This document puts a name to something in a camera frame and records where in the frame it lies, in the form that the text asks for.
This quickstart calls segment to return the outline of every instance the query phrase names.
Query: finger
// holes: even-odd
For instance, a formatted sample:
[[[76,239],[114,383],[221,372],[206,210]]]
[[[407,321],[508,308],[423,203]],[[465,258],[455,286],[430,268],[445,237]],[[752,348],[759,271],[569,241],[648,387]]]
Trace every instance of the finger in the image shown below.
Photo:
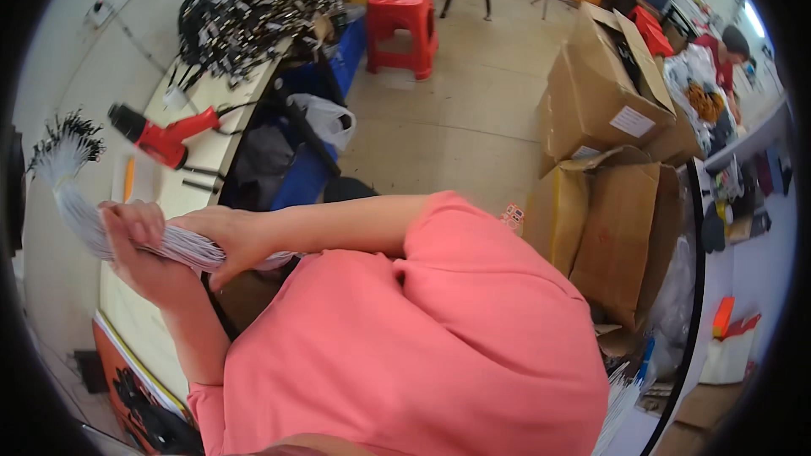
[[[107,229],[107,241],[113,251],[115,267],[129,268],[135,265],[138,254],[130,242],[127,226],[122,219],[112,209],[104,208],[101,210],[101,222]]]
[[[144,210],[149,215],[149,224],[147,227],[152,241],[152,246],[155,248],[160,248],[161,243],[163,242],[163,231],[165,228],[163,210],[161,210],[161,208],[157,206],[157,203],[155,202],[147,203]]]
[[[127,205],[118,205],[114,211],[130,231],[130,236],[139,244],[148,244],[149,236],[144,225],[144,202],[133,201]]]
[[[212,220],[211,215],[206,215],[202,210],[192,211],[189,214],[180,217],[170,218],[167,222],[169,226],[185,229],[187,231],[195,232],[201,236],[214,240],[216,223]]]
[[[244,271],[245,268],[238,266],[234,261],[229,261],[228,259],[222,263],[222,266],[218,268],[211,275],[211,279],[208,283],[208,287],[210,290],[219,290],[222,289],[230,280]]]

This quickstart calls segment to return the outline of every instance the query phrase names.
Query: pile of black lanyards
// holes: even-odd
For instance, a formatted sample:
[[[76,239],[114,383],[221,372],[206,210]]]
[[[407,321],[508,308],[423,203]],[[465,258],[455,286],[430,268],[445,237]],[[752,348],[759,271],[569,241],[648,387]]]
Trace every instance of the pile of black lanyards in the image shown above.
[[[285,37],[315,47],[313,16],[341,7],[341,0],[185,0],[180,54],[186,65],[200,66],[199,74],[228,76],[233,86],[253,67],[283,56],[276,46]]]

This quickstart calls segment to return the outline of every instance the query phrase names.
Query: fluorescent light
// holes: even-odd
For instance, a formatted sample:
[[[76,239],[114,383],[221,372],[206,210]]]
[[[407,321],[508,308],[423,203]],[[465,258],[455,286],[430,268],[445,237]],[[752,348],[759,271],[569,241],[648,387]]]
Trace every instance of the fluorescent light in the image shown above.
[[[763,29],[763,25],[761,25],[760,20],[757,19],[757,13],[755,13],[755,9],[749,4],[749,1],[746,0],[744,3],[744,12],[746,13],[746,17],[752,22],[752,26],[755,28],[755,32],[762,38],[765,38],[765,30]]]

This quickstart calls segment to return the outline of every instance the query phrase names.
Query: bundle of white cords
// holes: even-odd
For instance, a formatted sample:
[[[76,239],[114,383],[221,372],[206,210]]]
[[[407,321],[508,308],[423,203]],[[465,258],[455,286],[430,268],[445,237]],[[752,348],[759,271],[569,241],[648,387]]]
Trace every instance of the bundle of white cords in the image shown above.
[[[103,261],[114,259],[101,222],[99,210],[79,192],[76,175],[87,161],[97,161],[104,151],[101,139],[93,138],[100,127],[83,120],[79,111],[48,128],[48,138],[34,147],[28,167],[54,190],[59,214],[68,228],[81,239],[90,252]],[[137,244],[136,248],[181,262],[193,269],[213,273],[226,259],[226,253],[210,239],[175,226],[166,226],[160,248]],[[285,265],[292,252],[276,252],[255,269],[268,271]]]
[[[625,369],[629,362],[623,363],[614,370],[608,378],[611,389],[608,391],[608,412],[603,420],[603,429],[597,439],[597,445],[591,451],[591,456],[600,456],[611,444],[617,430],[620,429],[625,416],[634,408],[639,395],[642,393],[642,379],[625,377]]]

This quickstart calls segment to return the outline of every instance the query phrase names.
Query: black hair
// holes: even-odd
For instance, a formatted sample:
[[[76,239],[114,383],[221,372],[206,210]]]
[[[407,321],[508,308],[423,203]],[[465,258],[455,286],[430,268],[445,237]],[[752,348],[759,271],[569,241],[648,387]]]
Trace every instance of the black hair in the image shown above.
[[[727,25],[721,35],[721,40],[727,46],[728,52],[739,53],[745,59],[749,58],[749,43],[746,42],[746,38],[735,25]]]

